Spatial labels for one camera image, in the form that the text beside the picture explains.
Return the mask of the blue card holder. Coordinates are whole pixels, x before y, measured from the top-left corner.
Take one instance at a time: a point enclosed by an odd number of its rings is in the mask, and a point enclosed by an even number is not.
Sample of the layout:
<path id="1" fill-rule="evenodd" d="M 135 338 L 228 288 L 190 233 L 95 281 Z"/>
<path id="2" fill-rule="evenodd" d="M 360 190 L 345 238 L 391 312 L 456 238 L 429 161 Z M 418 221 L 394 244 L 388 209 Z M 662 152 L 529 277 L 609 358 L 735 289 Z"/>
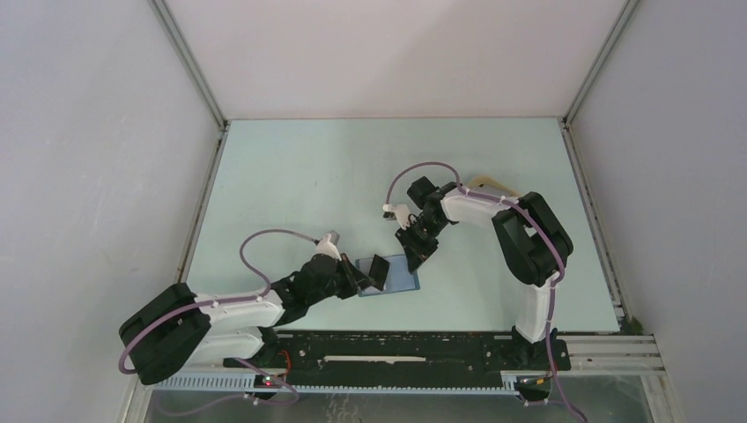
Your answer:
<path id="1" fill-rule="evenodd" d="M 386 294 L 405 293 L 420 289 L 418 274 L 410 273 L 407 259 L 404 254 L 395 256 L 384 256 L 389 263 L 388 275 L 383 289 L 378 290 L 371 286 L 359 293 L 359 297 L 373 297 Z"/>

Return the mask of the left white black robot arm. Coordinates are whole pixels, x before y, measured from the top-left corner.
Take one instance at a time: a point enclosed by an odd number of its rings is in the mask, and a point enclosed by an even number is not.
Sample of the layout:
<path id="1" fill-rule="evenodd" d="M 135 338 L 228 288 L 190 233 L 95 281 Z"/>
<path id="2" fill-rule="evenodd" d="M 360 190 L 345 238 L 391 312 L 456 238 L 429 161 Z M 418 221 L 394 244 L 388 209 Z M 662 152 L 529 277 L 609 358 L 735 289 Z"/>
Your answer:
<path id="1" fill-rule="evenodd" d="M 360 271 L 347 256 L 312 256 L 301 268 L 252 293 L 196 294 L 169 286 L 119 329 L 124 374 L 144 385 L 163 382 L 184 367 L 224 359 L 267 367 L 278 356 L 275 327 L 293 323 L 331 297 L 340 300 L 369 287 L 382 290 L 390 263 L 375 256 Z"/>

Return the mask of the black credit card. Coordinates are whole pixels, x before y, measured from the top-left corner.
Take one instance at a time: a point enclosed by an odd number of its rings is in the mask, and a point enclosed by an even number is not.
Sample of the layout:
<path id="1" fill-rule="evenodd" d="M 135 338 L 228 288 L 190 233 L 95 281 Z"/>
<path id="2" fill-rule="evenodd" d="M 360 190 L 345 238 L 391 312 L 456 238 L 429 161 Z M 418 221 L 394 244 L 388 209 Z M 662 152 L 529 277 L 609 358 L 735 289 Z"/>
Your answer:
<path id="1" fill-rule="evenodd" d="M 383 291 L 388 278 L 389 268 L 390 263 L 386 258 L 374 255 L 368 271 L 370 286 L 380 292 Z"/>

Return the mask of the left controller board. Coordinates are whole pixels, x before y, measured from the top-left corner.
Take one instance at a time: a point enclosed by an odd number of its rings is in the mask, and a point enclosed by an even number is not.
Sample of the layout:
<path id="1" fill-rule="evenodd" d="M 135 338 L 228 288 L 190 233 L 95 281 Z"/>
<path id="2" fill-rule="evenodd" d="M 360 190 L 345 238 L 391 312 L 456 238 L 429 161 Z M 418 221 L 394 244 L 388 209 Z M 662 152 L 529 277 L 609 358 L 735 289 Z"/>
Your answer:
<path id="1" fill-rule="evenodd" d="M 254 387 L 256 389 L 274 389 L 279 390 L 284 387 L 284 377 L 270 377 L 267 375 L 256 375 L 254 379 Z"/>

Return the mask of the beige oval tray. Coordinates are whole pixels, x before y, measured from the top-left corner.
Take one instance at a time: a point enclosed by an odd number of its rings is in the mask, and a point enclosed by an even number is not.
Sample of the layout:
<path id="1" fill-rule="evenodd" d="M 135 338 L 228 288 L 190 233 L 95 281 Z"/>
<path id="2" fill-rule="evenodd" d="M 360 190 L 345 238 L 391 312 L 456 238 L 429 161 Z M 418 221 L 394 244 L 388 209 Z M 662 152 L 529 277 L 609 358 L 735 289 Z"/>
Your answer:
<path id="1" fill-rule="evenodd" d="M 506 185 L 492 179 L 486 174 L 481 174 L 472 178 L 467 186 L 470 189 L 488 189 L 491 192 L 495 192 L 498 196 L 505 197 L 521 197 L 521 193 L 514 189 L 508 188 Z"/>

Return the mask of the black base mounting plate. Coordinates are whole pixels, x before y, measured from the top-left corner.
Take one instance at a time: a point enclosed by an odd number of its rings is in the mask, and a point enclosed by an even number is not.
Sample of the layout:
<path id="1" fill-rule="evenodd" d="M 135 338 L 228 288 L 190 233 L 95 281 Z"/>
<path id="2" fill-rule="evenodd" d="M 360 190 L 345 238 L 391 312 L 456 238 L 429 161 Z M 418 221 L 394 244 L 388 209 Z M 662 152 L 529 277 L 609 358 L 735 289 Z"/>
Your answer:
<path id="1" fill-rule="evenodd" d="M 270 340 L 248 358 L 287 371 L 294 387 L 497 389 L 510 372 L 548 375 L 572 365 L 567 344 L 534 344 L 516 331 L 266 330 Z"/>

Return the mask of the aluminium frame rail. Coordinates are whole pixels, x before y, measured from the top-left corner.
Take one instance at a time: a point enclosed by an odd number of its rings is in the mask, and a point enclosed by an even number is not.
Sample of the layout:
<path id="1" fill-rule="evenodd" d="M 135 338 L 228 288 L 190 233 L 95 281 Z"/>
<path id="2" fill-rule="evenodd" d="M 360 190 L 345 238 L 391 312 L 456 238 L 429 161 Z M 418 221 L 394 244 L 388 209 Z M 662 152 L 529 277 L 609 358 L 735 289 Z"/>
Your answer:
<path id="1" fill-rule="evenodd" d="M 664 369 L 655 340 L 641 335 L 560 333 L 549 346 L 527 345 L 507 332 L 281 330 L 251 363 L 262 368 L 320 373 L 327 362 L 444 363 L 487 373 L 560 371 L 657 373 Z"/>

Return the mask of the right controller board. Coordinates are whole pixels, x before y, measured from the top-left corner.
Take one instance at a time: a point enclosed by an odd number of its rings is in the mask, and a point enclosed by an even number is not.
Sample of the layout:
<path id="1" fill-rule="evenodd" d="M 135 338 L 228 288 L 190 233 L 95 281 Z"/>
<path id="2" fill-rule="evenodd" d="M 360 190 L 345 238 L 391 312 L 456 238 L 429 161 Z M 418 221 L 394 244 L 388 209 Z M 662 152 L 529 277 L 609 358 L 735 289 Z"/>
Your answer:
<path id="1" fill-rule="evenodd" d="M 551 388 L 552 376 L 518 376 L 515 388 L 520 390 L 549 390 Z"/>

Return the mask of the controller board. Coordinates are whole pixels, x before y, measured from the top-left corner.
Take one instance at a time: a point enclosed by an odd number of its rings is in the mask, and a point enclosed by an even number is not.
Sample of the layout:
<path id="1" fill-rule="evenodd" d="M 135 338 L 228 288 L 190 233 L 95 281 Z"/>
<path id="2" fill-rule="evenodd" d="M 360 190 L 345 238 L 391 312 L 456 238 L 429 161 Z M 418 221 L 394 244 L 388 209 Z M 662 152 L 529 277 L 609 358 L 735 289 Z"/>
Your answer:
<path id="1" fill-rule="evenodd" d="M 267 375 L 256 375 L 254 379 L 254 387 L 256 389 L 274 389 L 279 390 L 284 387 L 284 377 L 270 377 Z"/>
<path id="2" fill-rule="evenodd" d="M 515 388 L 520 390 L 549 390 L 551 388 L 552 376 L 518 376 Z"/>

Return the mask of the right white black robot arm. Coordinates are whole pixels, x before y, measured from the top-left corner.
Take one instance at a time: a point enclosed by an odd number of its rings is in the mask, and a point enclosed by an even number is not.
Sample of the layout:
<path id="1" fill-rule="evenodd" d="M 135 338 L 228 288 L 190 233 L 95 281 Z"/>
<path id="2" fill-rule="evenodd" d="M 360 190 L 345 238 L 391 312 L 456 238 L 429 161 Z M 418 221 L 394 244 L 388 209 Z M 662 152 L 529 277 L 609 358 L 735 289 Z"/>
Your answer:
<path id="1" fill-rule="evenodd" d="M 524 305 L 512 328 L 515 362 L 534 368 L 548 355 L 552 332 L 554 289 L 566 271 L 573 242 L 540 194 L 522 197 L 494 186 L 469 188 L 458 182 L 434 185 L 428 178 L 414 181 L 407 195 L 420 210 L 385 202 L 384 219 L 398 224 L 396 238 L 403 247 L 409 272 L 416 271 L 437 250 L 438 235 L 449 225 L 469 223 L 492 230 L 507 268 L 523 285 Z"/>

